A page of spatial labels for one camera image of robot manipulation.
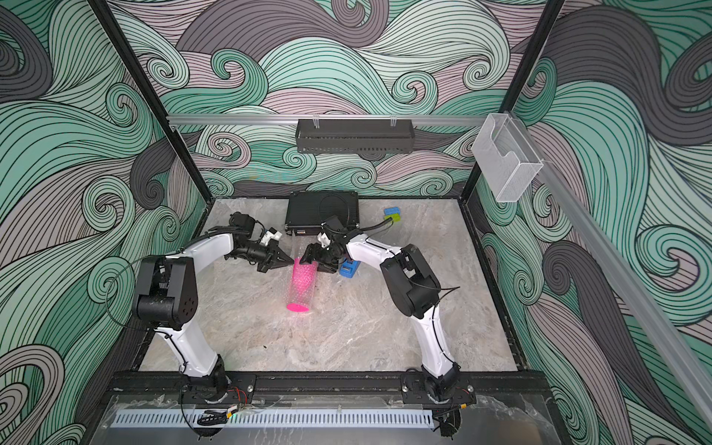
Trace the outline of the blue tape dispenser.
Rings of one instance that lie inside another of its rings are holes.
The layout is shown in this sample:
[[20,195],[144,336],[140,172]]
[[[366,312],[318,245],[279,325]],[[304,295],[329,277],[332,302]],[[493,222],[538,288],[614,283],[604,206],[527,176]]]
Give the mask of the blue tape dispenser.
[[352,279],[356,275],[361,263],[359,261],[345,260],[339,266],[339,274],[345,278]]

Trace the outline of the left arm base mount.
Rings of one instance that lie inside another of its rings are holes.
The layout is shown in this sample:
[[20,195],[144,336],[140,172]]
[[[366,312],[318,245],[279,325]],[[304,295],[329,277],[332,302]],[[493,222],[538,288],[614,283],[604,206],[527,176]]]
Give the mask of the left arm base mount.
[[234,405],[252,401],[257,376],[253,373],[227,371],[224,379],[187,378],[179,387],[179,393],[189,404]]

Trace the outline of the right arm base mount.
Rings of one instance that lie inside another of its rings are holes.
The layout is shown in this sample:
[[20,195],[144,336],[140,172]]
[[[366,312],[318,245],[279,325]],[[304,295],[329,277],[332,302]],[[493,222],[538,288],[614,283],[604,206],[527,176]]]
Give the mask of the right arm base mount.
[[406,372],[400,375],[400,386],[406,404],[450,406],[477,402],[467,375],[458,370],[452,370],[441,378],[434,378],[423,371]]

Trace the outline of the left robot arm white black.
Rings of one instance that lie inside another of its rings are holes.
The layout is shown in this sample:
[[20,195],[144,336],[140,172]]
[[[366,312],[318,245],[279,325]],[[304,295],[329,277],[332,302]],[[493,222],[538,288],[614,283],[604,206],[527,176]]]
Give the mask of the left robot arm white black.
[[222,358],[207,343],[198,312],[199,272],[218,260],[243,260],[259,273],[293,263],[279,246],[283,234],[242,212],[226,225],[198,235],[178,252],[140,261],[132,313],[169,346],[179,372],[188,378],[216,376]]

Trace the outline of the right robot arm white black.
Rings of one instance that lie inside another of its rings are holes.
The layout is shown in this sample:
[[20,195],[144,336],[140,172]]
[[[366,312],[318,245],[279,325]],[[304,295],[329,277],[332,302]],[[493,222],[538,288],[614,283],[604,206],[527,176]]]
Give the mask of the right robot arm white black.
[[437,403],[450,400],[461,367],[441,324],[441,300],[453,289],[441,285],[417,246],[391,246],[358,231],[339,237],[322,233],[300,258],[301,264],[316,263],[318,271],[330,274],[346,261],[380,271],[395,307],[412,322],[428,397]]

